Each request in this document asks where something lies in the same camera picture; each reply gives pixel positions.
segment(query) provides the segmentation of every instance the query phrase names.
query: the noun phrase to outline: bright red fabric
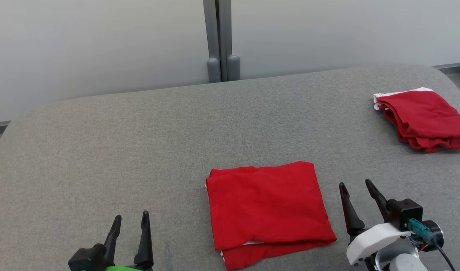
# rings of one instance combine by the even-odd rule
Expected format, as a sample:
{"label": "bright red fabric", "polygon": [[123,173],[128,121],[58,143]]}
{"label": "bright red fabric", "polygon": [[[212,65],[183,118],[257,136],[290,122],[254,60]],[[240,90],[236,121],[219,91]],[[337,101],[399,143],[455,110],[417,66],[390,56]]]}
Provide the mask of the bright red fabric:
{"label": "bright red fabric", "polygon": [[434,91],[406,91],[377,98],[397,137],[423,152],[460,149],[460,115]]}
{"label": "bright red fabric", "polygon": [[337,240],[312,163],[213,169],[206,184],[215,250],[228,271]]}

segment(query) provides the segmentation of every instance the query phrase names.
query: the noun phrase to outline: green plastic part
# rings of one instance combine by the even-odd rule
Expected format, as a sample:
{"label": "green plastic part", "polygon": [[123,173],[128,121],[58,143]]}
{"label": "green plastic part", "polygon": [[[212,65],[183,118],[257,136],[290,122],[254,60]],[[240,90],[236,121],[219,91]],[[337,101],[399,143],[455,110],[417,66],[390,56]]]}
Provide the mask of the green plastic part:
{"label": "green plastic part", "polygon": [[131,267],[126,267],[126,266],[109,266],[109,267],[106,267],[105,271],[139,271],[139,270],[131,268]]}

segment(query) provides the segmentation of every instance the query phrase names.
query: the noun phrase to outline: teal connector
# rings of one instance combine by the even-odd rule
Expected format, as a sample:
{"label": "teal connector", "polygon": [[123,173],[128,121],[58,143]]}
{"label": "teal connector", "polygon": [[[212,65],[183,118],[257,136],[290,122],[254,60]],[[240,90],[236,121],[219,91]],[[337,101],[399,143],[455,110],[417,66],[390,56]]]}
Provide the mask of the teal connector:
{"label": "teal connector", "polygon": [[431,244],[432,239],[437,240],[437,237],[432,233],[431,229],[420,223],[419,220],[412,218],[407,223],[407,228],[422,238],[428,244]]}

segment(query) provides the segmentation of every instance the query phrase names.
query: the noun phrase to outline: black cable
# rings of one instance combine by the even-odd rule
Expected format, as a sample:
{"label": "black cable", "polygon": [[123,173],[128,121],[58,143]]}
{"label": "black cable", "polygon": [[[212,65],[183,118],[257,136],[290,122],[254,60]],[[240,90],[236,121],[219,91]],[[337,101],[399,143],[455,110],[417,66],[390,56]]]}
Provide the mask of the black cable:
{"label": "black cable", "polygon": [[449,264],[450,266],[450,269],[452,271],[455,271],[455,268],[454,266],[452,265],[452,263],[450,262],[449,258],[447,257],[447,255],[445,254],[445,252],[442,250],[442,248],[439,246],[439,244],[437,243],[436,239],[432,239],[431,240],[432,244],[436,246],[436,248],[440,251],[440,253],[442,254],[443,258],[445,259],[445,261]]}

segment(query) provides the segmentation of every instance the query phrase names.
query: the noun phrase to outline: folded red shirt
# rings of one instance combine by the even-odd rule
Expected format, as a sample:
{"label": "folded red shirt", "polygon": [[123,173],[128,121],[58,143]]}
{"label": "folded red shirt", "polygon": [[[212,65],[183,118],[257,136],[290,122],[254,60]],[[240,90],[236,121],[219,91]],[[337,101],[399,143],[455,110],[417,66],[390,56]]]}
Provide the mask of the folded red shirt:
{"label": "folded red shirt", "polygon": [[432,89],[374,94],[374,102],[401,142],[424,152],[460,149],[460,115]]}
{"label": "folded red shirt", "polygon": [[337,240],[312,163],[213,169],[206,185],[215,250],[229,271]]}

